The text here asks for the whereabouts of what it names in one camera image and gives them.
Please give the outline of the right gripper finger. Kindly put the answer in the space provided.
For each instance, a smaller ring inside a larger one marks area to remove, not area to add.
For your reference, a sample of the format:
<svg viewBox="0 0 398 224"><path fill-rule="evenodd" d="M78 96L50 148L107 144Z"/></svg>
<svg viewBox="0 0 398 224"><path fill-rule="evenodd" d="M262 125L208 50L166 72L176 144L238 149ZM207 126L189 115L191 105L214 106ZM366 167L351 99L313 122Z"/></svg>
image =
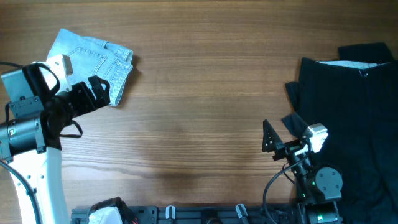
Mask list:
<svg viewBox="0 0 398 224"><path fill-rule="evenodd" d="M267 119L263 121L262 152L277 152L285 148L284 143Z"/></svg>
<svg viewBox="0 0 398 224"><path fill-rule="evenodd" d="M309 137L308 124L297 114L291 116L292 134L298 139L306 139Z"/></svg>

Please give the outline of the light blue denim shorts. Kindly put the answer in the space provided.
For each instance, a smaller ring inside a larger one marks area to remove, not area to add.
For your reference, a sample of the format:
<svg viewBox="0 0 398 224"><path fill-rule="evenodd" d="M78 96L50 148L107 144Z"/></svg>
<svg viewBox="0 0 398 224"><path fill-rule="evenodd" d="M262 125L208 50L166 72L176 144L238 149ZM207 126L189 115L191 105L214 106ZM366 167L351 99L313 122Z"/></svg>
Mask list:
<svg viewBox="0 0 398 224"><path fill-rule="evenodd" d="M58 54L66 55L71 60L73 73L69 81L72 85L87 83L89 77L96 75L110 84L109 105L119 104L127 77L133 69L131 49L60 29L47 57Z"/></svg>

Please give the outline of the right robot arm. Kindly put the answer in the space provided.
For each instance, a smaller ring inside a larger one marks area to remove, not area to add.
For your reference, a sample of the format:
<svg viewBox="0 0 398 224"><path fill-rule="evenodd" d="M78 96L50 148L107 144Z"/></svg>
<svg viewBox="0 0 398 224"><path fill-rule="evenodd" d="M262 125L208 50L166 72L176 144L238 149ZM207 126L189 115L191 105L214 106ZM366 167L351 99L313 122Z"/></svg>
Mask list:
<svg viewBox="0 0 398 224"><path fill-rule="evenodd" d="M287 117L285 125L296 140L284 143L268 120L263 121L262 152L273 152L273 160L286 159L288 166L276 173L267 183L262 196L265 223L276 223L275 211L267 205L266 197L272 183L292 171L295 177L296 199L287 215L291 223L343 223L337 201L342 199L343 179L339 171L321 166L313 160L328 137L327 128L320 124L308 125L298 114Z"/></svg>

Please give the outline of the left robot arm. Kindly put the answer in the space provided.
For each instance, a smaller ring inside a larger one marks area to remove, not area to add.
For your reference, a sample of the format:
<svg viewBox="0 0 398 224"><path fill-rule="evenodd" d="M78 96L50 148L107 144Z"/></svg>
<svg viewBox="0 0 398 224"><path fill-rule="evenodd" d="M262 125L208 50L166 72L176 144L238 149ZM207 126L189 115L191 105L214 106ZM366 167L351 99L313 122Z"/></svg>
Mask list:
<svg viewBox="0 0 398 224"><path fill-rule="evenodd" d="M50 88L44 63L13 65L1 75L10 97L1 123L1 166L12 174L23 223L69 223L62 186L62 130L74 125L76 138L83 135L76 117L107 106L110 85L98 76L66 88L68 70L54 74Z"/></svg>

